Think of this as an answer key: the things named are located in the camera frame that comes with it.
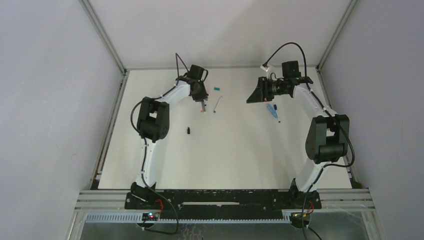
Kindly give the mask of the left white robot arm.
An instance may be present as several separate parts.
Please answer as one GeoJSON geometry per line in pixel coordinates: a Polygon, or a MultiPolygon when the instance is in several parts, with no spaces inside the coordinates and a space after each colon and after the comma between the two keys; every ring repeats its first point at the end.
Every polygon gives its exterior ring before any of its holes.
{"type": "Polygon", "coordinates": [[[191,65],[188,72],[177,76],[173,86],[157,97],[144,97],[131,110],[130,123],[142,139],[143,155],[134,185],[142,190],[153,190],[156,185],[155,163],[158,159],[157,146],[163,142],[170,130],[171,108],[185,98],[200,103],[202,113],[206,112],[209,94],[205,80],[209,71],[198,65],[191,65]]]}

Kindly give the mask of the white pen green end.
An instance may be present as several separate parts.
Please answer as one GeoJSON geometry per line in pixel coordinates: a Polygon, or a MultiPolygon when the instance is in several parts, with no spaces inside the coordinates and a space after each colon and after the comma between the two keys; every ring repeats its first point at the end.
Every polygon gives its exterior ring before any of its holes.
{"type": "Polygon", "coordinates": [[[214,106],[214,108],[213,108],[213,113],[215,114],[216,112],[217,112],[217,109],[218,109],[218,107],[219,107],[219,105],[220,105],[220,102],[221,102],[221,99],[222,99],[222,95],[217,99],[217,102],[216,102],[216,104],[215,104],[215,106],[214,106]]]}

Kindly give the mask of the white pen blue end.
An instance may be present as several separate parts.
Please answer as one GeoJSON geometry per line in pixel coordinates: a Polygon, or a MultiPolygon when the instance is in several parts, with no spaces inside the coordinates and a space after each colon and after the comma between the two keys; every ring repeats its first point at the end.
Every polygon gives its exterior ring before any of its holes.
{"type": "Polygon", "coordinates": [[[279,112],[278,112],[278,106],[276,104],[274,104],[273,108],[274,108],[278,123],[281,123],[281,119],[280,119],[279,112]]]}

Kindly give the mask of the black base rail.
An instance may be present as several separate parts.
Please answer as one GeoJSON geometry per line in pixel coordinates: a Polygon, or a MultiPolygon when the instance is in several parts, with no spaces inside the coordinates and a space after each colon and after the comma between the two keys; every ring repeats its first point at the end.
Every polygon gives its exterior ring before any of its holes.
{"type": "Polygon", "coordinates": [[[133,184],[126,210],[158,211],[163,220],[277,220],[283,211],[309,214],[322,208],[317,191],[278,189],[153,189],[133,184]]]}

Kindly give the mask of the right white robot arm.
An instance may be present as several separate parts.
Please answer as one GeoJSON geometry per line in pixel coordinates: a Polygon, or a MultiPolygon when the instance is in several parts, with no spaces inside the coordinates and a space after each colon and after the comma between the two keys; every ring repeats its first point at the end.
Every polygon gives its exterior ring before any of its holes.
{"type": "Polygon", "coordinates": [[[353,152],[349,117],[338,114],[320,100],[313,89],[313,80],[301,75],[297,61],[282,63],[282,77],[276,80],[271,78],[273,70],[268,64],[261,65],[261,69],[266,75],[258,78],[246,103],[270,102],[276,96],[288,95],[302,106],[310,119],[305,140],[308,159],[289,188],[291,198],[305,198],[317,189],[316,184],[326,168],[340,167],[338,160],[353,152]]]}

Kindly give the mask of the light blue correction tape pen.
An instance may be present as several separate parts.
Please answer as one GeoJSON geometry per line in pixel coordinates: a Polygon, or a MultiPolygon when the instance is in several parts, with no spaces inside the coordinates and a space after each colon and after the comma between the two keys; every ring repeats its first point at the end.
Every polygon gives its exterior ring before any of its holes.
{"type": "Polygon", "coordinates": [[[271,104],[267,104],[266,105],[266,108],[267,108],[267,110],[271,113],[271,115],[274,117],[274,118],[278,118],[278,114],[277,114],[277,112],[276,112],[276,110],[274,109],[274,107],[271,105],[271,104]]]}

